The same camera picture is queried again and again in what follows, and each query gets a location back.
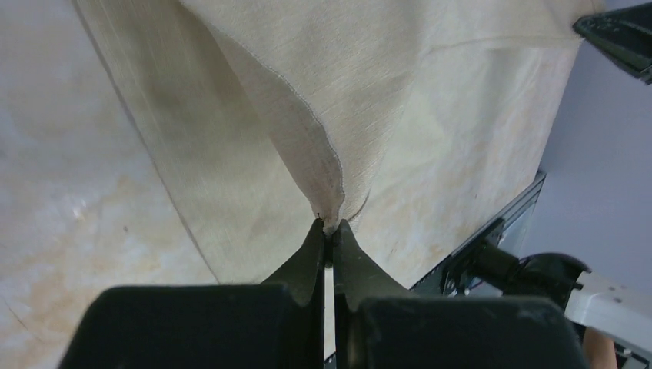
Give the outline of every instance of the marble surface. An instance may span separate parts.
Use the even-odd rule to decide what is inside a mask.
[[[0,367],[117,284],[214,283],[72,4],[0,1]]]

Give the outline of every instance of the gray wall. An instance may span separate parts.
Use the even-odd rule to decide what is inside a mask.
[[[562,251],[652,295],[652,86],[582,45],[541,168],[522,254]]]

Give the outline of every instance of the beige cloth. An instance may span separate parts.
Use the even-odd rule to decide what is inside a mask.
[[[595,6],[78,0],[109,79],[70,4],[2,3],[0,367],[111,285],[215,281],[193,241],[260,281],[314,213],[414,283],[531,182]]]

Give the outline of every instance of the person's arm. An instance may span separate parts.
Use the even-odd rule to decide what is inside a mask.
[[[617,369],[614,342],[604,334],[588,328],[582,344],[591,369]]]

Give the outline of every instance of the cloth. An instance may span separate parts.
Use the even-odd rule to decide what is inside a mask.
[[[314,216],[413,284],[531,182],[601,9],[78,0],[96,54],[67,2],[0,4],[0,367],[115,284],[260,281]]]

